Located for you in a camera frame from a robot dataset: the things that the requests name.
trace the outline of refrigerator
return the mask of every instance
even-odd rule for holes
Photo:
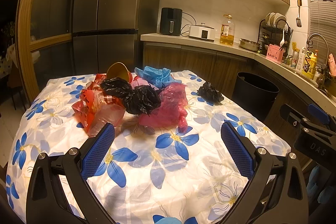
[[[140,35],[156,33],[159,0],[74,0],[76,74],[106,73],[115,62],[142,67]]]

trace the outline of blue textured pad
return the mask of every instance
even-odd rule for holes
[[[113,143],[114,137],[114,126],[113,124],[109,124],[83,159],[81,173],[83,180],[94,176]]]
[[[315,118],[319,119],[322,124],[329,124],[330,119],[327,113],[325,113],[322,109],[317,107],[316,105],[309,104],[308,105],[308,113],[313,115]]]
[[[236,133],[228,126],[228,122],[223,123],[220,133],[240,174],[250,180],[254,174],[253,159],[250,154],[246,151]]]

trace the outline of tiled floor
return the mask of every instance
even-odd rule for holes
[[[14,95],[14,100],[16,110],[10,97],[0,104],[0,165],[2,167],[8,161],[13,140],[25,112],[19,94]]]

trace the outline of hanging spatula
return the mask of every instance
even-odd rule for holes
[[[298,16],[296,18],[296,26],[302,27],[301,19],[300,19],[300,7],[302,6],[302,0],[297,0],[297,5],[299,7],[299,14],[298,14]]]

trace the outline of black plastic bag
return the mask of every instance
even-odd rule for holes
[[[212,103],[219,103],[224,100],[224,97],[222,94],[215,90],[213,85],[210,84],[210,82],[205,82],[197,91],[198,96],[201,96],[203,99],[205,99],[208,102]]]
[[[161,105],[161,100],[154,88],[139,85],[132,89],[130,83],[121,78],[106,79],[100,84],[108,94],[123,100],[126,111],[130,114],[147,114]]]

